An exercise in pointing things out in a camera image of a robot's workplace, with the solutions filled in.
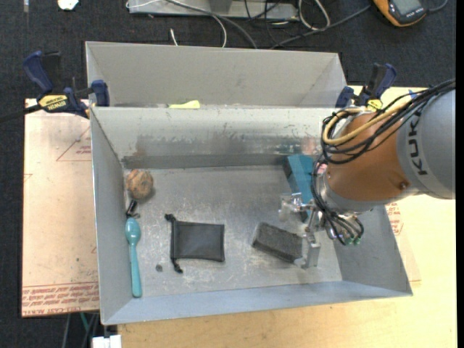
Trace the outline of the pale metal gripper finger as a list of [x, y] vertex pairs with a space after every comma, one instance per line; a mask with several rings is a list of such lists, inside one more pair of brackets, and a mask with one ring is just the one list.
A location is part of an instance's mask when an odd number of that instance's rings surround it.
[[305, 236], [302, 240], [302, 265], [303, 269], [318, 266], [321, 244], [314, 236]]
[[279, 220], [288, 220], [290, 215], [296, 215], [303, 211], [302, 195], [300, 193], [282, 194], [278, 210]]

